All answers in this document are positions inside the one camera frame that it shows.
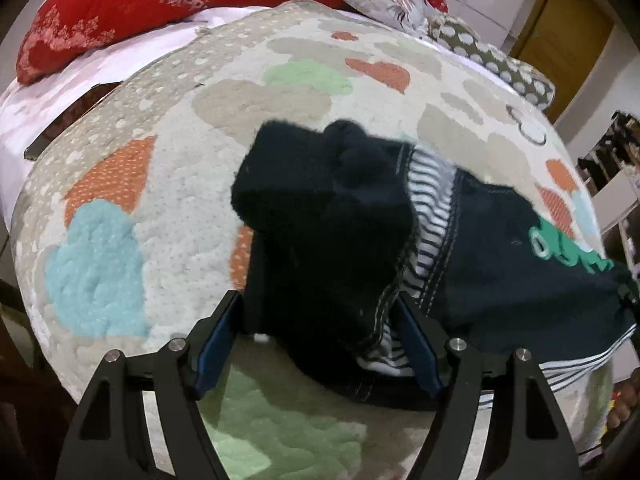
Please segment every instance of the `light blue patch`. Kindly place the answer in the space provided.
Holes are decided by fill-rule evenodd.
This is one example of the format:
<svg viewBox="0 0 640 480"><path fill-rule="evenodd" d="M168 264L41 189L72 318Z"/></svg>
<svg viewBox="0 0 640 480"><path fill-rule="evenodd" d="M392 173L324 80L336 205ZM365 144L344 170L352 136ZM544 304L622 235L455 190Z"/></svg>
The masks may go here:
<svg viewBox="0 0 640 480"><path fill-rule="evenodd" d="M589 207L589 197L580 190L571 193L571 200L574 203L575 221L585 236L597 237L598 226L595 216Z"/></svg>
<svg viewBox="0 0 640 480"><path fill-rule="evenodd" d="M56 315L78 336L148 335L142 254L134 222L119 206L94 200L78 208L66 243L45 267Z"/></svg>

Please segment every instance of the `white bed sheet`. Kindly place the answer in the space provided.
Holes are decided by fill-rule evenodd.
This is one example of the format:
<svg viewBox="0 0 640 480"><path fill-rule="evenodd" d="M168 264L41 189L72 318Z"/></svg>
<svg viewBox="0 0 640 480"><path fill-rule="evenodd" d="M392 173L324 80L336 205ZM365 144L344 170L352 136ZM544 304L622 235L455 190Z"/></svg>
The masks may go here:
<svg viewBox="0 0 640 480"><path fill-rule="evenodd" d="M33 166L33 162L24 159L24 150L69 105L93 86L125 80L159 57L185 46L196 37L199 27L219 27L265 8L267 7L206 9L180 23L88 51L61 72L32 85L20 85L14 80L0 96L0 210L7 230L11 229L15 202ZM350 12L345 14L363 21L372 21ZM457 56L435 43L421 43L445 55L455 56L472 70L515 93L504 81L473 61Z"/></svg>

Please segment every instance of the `bed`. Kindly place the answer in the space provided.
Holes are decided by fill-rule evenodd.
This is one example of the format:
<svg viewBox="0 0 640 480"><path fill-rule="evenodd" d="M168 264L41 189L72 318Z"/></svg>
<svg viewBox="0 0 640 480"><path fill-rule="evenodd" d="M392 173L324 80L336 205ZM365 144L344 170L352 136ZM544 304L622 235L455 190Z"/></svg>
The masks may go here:
<svg viewBox="0 0 640 480"><path fill-rule="evenodd" d="M22 158L69 104L120 80L36 163ZM14 84L0 101L0 197L18 282L75 400L108 350L155 351L242 288L250 233L229 188L257 127L285 118L322 129L344 117L513 186L580 247L602 252L558 135L495 74L315 2L208 9L84 54L32 86ZM607 361L622 342L556 393L578 451L600 436ZM171 471L153 396L145 408L156 462ZM199 408L238 479L404 478L433 417L331 393L268 338L236 343ZM461 478L478 471L489 416L479 411Z"/></svg>

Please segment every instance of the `orange patch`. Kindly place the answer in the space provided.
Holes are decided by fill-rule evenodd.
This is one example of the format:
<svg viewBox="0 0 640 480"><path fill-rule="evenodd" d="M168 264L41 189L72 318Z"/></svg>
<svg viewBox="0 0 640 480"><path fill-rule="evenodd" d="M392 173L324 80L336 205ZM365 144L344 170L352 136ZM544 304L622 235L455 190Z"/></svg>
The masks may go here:
<svg viewBox="0 0 640 480"><path fill-rule="evenodd" d="M342 30L336 30L331 35L331 37L334 38L334 40L343 40L343 41L358 41L360 39L359 37L354 36L350 32L344 32Z"/></svg>
<svg viewBox="0 0 640 480"><path fill-rule="evenodd" d="M367 63L359 59L347 58L344 60L349 68L361 72L363 74L372 77L376 81L380 81L382 84L387 85L389 88L398 90L401 94L409 86L411 82L411 75L399 65L393 63L385 63L384 61L378 61L376 63Z"/></svg>
<svg viewBox="0 0 640 480"><path fill-rule="evenodd" d="M236 237L236 246L231 254L229 267L231 269L231 283L234 284L236 290L241 292L246 285L246 275L249 271L249 257L251 254L251 240L254 238L254 232L246 225L238 229Z"/></svg>
<svg viewBox="0 0 640 480"><path fill-rule="evenodd" d="M546 170L549 172L551 178L560 189L564 189L568 193L577 191L578 186L576 185L574 178L571 176L571 173L569 173L569 170L562 163L562 161L553 158L546 161L545 164Z"/></svg>
<svg viewBox="0 0 640 480"><path fill-rule="evenodd" d="M571 211L562 200L562 197L555 191L547 189L546 187L536 184L538 192L542 197L546 208L551 213L551 218L554 220L554 224L564 234L566 234L571 240L575 240L574 230L571 228L571 224L574 222L574 218L571 216Z"/></svg>
<svg viewBox="0 0 640 480"><path fill-rule="evenodd" d="M66 192L65 225L69 226L82 204L99 198L130 214L145 189L155 142L155 136L131 140L92 167Z"/></svg>

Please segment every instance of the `striped fabric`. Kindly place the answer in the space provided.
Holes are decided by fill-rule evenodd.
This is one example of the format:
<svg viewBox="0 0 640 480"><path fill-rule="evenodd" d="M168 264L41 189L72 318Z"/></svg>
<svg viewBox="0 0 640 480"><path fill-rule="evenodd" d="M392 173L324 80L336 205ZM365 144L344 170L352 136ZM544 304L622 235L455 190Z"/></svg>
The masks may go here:
<svg viewBox="0 0 640 480"><path fill-rule="evenodd" d="M431 269L440 254L449 223L451 199L456 166L425 146L415 146L407 174L407 189L419 220L418 243L411 251L404 266L401 290L407 291L418 304L424 301L429 286ZM606 363L613 352L631 337L636 326L630 327L620 338L601 354L572 361L556 361L540 364L552 391L557 392L593 372ZM414 370L409 364L398 335L388 324L380 344L367 356L356 358L360 367L393 377L411 377ZM494 393L483 391L479 407L490 408Z"/></svg>

